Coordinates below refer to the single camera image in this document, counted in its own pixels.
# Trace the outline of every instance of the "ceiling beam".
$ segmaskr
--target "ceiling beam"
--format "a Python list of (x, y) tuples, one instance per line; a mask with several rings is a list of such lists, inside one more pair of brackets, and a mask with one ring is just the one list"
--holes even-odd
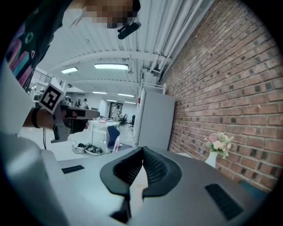
[(72, 85), (75, 84), (106, 84), (106, 85), (124, 85), (124, 86), (132, 86), (132, 87), (139, 87), (139, 83), (133, 83), (129, 81), (119, 81), (119, 80), (107, 80), (107, 79), (83, 79), (83, 80), (75, 80), (69, 82)]
[[(77, 56), (69, 60), (65, 60), (57, 65), (54, 65), (51, 68), (51, 71), (58, 70), (60, 68), (64, 68), (68, 65), (76, 64), (78, 62), (84, 62), (84, 61), (90, 61), (100, 58), (129, 58), (131, 54), (132, 59), (137, 60), (149, 60), (154, 61), (156, 55), (153, 53), (144, 53), (139, 51), (105, 51), (105, 52), (98, 52), (98, 53), (90, 53), (83, 56)], [(159, 61), (162, 61), (164, 56), (159, 57)]]

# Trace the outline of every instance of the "ceiling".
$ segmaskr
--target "ceiling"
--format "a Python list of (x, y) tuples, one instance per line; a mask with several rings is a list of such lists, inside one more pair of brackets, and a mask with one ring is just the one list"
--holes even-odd
[[(88, 20), (81, 20), (77, 26), (70, 27), (81, 15), (81, 11), (67, 11), (63, 18), (63, 27), (55, 33), (46, 56), (38, 66), (87, 93), (103, 91), (110, 96), (124, 93), (137, 97), (142, 75), (145, 83), (157, 83), (159, 73), (154, 71), (149, 73), (149, 69), (160, 47), (162, 47), (159, 53), (161, 56), (156, 67), (152, 69), (158, 71), (159, 63), (166, 59), (162, 53), (188, 1), (191, 1), (192, 7), (184, 22), (179, 22), (182, 24), (181, 28), (192, 15), (199, 1), (201, 4), (196, 9), (187, 32), (180, 39), (178, 46), (182, 47), (189, 38), (190, 30), (196, 27), (213, 0), (140, 0), (141, 10), (136, 21), (141, 23), (141, 28), (124, 40), (118, 39), (116, 29), (104, 29)], [(169, 17), (172, 7), (176, 10)], [(171, 64), (179, 51), (180, 48), (172, 50), (172, 55), (168, 58), (164, 69)], [(128, 64), (130, 71), (95, 69), (94, 64), (98, 63)], [(62, 70), (72, 67), (76, 67), (78, 71), (65, 75), (61, 73)]]

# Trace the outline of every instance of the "flower vase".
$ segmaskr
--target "flower vase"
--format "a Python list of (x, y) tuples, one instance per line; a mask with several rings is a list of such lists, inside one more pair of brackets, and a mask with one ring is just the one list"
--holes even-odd
[(206, 164), (212, 166), (213, 168), (216, 167), (216, 158), (217, 158), (218, 152), (216, 151), (211, 151), (209, 153), (209, 156), (207, 160), (205, 161)]

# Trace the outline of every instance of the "black cable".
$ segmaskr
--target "black cable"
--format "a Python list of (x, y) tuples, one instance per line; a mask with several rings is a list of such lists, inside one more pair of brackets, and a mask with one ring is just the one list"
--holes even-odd
[(44, 146), (44, 149), (46, 150), (46, 134), (45, 134), (46, 130), (43, 129), (43, 146)]

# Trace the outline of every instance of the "sleeve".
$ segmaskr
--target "sleeve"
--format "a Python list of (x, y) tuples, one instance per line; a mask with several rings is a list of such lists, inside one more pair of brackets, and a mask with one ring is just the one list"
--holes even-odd
[(0, 131), (19, 134), (34, 102), (14, 77), (6, 60), (1, 65), (0, 74)]

